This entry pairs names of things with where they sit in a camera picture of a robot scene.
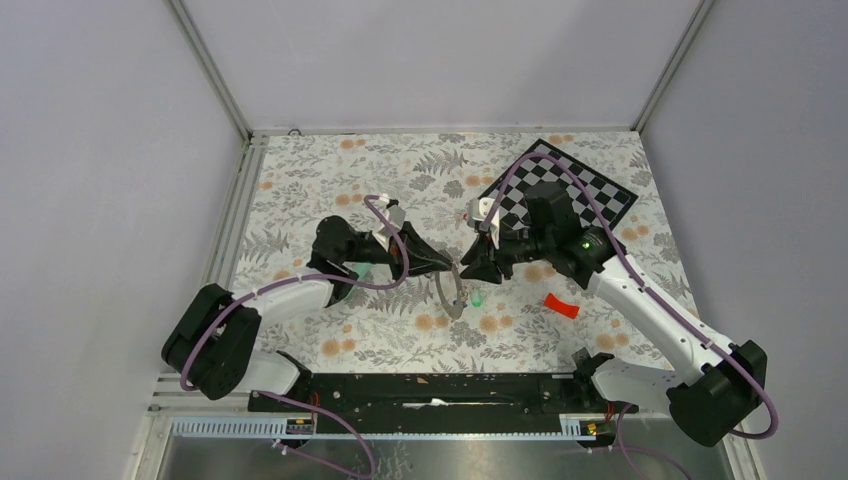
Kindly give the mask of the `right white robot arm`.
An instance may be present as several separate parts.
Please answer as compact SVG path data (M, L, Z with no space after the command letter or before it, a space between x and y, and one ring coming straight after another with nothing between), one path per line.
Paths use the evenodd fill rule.
M465 218L478 237L461 261L461 278L499 284L514 265L544 260L622 314L673 368L663 373L600 355L573 386L579 407L630 403L670 416L690 439L712 447L762 404L768 357L757 343L738 344L681 308L614 237L582 225L565 187L531 187L526 208L524 227L504 230L494 199L470 202Z

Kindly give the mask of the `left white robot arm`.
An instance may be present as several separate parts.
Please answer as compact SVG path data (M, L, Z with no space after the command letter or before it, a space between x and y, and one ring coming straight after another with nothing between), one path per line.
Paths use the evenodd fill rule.
M209 400L232 392L270 392L288 411L309 401L303 367L284 353L255 352L262 328L331 307L361 285L347 263L386 265L394 281L450 270L451 259L404 222L398 236L356 231L340 216L316 228L312 255L301 275L242 297L212 283L201 288L165 341L162 360L188 387Z

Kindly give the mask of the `metal key holder plate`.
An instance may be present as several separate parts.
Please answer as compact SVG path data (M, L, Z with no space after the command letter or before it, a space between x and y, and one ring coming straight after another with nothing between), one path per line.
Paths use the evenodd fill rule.
M451 320L460 319L467 308L468 292L457 264L452 264L449 272L438 272L433 277L437 299L445 314Z

